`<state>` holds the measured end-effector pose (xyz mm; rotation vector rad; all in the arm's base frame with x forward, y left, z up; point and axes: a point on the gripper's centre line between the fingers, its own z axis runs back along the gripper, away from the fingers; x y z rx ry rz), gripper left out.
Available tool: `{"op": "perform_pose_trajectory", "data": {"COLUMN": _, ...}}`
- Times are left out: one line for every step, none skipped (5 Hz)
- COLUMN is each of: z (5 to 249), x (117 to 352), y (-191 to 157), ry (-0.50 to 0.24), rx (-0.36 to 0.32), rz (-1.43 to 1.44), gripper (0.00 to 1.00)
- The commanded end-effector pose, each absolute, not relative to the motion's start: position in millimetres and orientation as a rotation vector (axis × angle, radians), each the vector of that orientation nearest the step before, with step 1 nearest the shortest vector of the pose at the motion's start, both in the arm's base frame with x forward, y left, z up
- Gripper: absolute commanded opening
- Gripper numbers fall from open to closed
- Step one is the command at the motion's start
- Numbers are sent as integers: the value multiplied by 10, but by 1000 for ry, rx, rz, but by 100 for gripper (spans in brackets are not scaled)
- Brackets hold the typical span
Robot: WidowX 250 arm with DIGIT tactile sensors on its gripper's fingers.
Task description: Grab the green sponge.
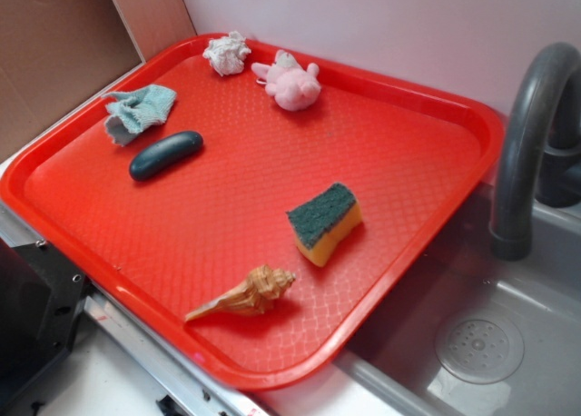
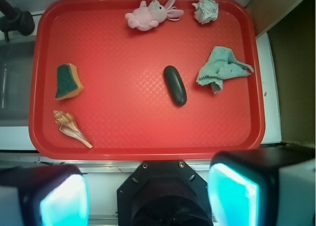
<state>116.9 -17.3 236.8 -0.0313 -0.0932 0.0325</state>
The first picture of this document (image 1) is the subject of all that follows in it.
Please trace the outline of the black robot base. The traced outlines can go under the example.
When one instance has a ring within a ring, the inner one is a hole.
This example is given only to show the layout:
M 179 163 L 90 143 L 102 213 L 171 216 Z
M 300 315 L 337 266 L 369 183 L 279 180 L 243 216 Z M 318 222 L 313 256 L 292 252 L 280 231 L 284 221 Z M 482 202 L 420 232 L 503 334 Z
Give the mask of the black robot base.
M 72 351 L 87 285 L 51 244 L 1 242 L 1 412 Z

